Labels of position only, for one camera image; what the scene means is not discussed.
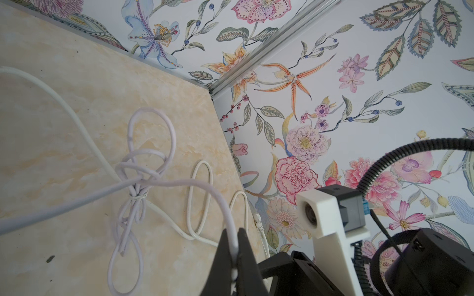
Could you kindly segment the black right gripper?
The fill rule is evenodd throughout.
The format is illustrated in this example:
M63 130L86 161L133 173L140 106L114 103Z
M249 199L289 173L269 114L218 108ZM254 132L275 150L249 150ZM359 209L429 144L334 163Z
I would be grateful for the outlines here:
M378 249L355 244L357 287L365 296L471 296L474 253L432 229L393 236L403 245L401 259L389 241ZM342 296L344 292L301 253L279 253L258 265L263 278L273 278L272 296Z

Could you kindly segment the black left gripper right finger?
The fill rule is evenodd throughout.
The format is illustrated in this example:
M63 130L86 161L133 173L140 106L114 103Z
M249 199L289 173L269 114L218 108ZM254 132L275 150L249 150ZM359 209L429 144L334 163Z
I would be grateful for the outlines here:
M257 265L247 232L238 230L239 252L237 256L237 296L268 296L264 280Z

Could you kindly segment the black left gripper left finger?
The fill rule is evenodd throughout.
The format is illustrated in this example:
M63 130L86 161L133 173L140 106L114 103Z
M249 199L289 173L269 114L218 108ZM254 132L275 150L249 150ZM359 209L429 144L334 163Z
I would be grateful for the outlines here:
M227 230L222 231L211 270L200 296L232 295L232 258Z

